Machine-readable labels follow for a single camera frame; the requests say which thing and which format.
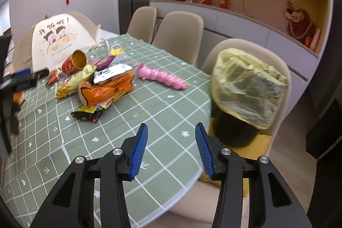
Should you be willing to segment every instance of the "dining table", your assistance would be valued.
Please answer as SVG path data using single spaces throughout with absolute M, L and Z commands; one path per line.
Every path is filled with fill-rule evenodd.
M 141 123 L 148 126 L 148 141 L 140 171 L 135 180 L 124 182 L 132 227 L 144 227 L 169 210 L 202 173 L 195 125 L 202 122 L 209 128 L 211 76 L 128 34 L 103 31 L 102 39 L 107 44 L 90 49 L 88 61 L 104 59 L 108 47 L 120 46 L 125 51 L 120 63 L 143 63 L 166 71 L 185 80 L 187 88 L 175 90 L 135 77 L 134 89 L 104 110 L 98 123 L 71 117 L 71 112 L 83 106 L 77 93 L 55 99 L 66 76 L 52 85 L 41 79 L 37 87 L 23 92 L 26 101 L 18 114 L 20 133 L 11 137 L 13 151 L 6 161 L 0 194 L 25 228 L 76 157 L 104 156 L 135 136 Z M 100 196 L 100 179 L 95 179 L 95 227 L 101 227 Z

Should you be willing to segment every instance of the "pink caterpillar toy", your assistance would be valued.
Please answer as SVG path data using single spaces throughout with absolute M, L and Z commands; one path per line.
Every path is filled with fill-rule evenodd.
M 184 80 L 176 78 L 174 75 L 170 75 L 164 71 L 150 69 L 144 64 L 141 64 L 138 67 L 136 75 L 143 81 L 145 79 L 149 79 L 150 81 L 158 81 L 160 83 L 165 84 L 166 86 L 173 87 L 174 89 L 184 90 L 185 88 L 187 88 L 187 84 Z

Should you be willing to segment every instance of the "orange snack bag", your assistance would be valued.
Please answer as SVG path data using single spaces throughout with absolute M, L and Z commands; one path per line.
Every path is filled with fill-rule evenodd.
M 81 82 L 78 87 L 78 96 L 82 104 L 87 107 L 92 107 L 103 100 L 112 98 L 118 94 L 123 95 L 127 91 L 133 90 L 133 79 L 133 72 L 128 71 L 123 76 L 101 85 L 91 85 L 90 82 Z

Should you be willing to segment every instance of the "chair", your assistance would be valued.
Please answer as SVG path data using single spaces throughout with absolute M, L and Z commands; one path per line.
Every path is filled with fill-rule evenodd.
M 174 11 L 160 24 L 153 46 L 195 65 L 203 35 L 203 19 L 196 14 Z
M 286 107 L 291 92 L 291 75 L 285 62 L 276 54 L 261 47 L 255 43 L 242 39 L 227 39 L 218 43 L 209 53 L 206 58 L 202 71 L 211 74 L 218 56 L 218 53 L 229 48 L 237 48 L 250 53 L 260 60 L 264 61 L 270 66 L 273 66 L 280 73 L 282 73 L 289 81 L 289 88 L 284 97 L 279 111 L 274 119 L 272 125 L 263 133 L 272 137 L 271 143 L 265 153 L 269 155 L 271 145 L 278 133 L 280 125 L 286 113 Z M 215 209 L 218 201 L 219 187 L 209 182 L 197 181 L 195 185 L 189 190 L 186 195 L 174 206 L 170 211 L 196 219 L 198 221 L 212 223 L 215 215 Z M 243 198 L 242 216 L 244 215 L 247 206 L 249 205 L 249 198 Z
M 157 9 L 152 6 L 138 8 L 131 19 L 127 33 L 134 38 L 151 43 L 157 20 Z

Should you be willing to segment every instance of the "cabinet door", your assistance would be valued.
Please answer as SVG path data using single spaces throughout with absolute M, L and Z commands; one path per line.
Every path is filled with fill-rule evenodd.
M 163 19 L 157 18 L 157 20 L 156 20 L 156 33 L 158 32 L 158 29 L 159 29 L 160 24 L 161 24 L 162 21 L 163 21 Z
M 197 64 L 196 64 L 196 67 L 199 69 L 202 67 L 208 54 L 213 48 L 213 37 L 214 37 L 214 34 L 212 32 L 207 31 L 207 30 L 203 31 L 201 47 L 199 49 Z
M 177 11 L 177 3 L 151 1 L 150 6 L 157 8 L 158 18 L 165 18 L 168 13 Z
M 240 38 L 265 46 L 270 30 L 233 14 L 219 12 L 215 31 L 231 38 Z
M 307 86 L 307 82 L 302 80 L 295 73 L 290 72 L 290 74 L 291 74 L 291 94 L 290 94 L 289 102 L 287 104 L 286 115 L 289 114 L 290 111 L 293 109 L 293 107 L 296 105 L 296 103 L 302 96 L 302 93 L 305 87 Z
M 197 14 L 202 17 L 205 29 L 215 29 L 218 11 L 189 4 L 178 4 L 177 10 Z
M 279 55 L 285 63 L 298 73 L 311 78 L 317 63 L 317 57 L 297 45 L 292 40 L 271 31 L 266 48 Z

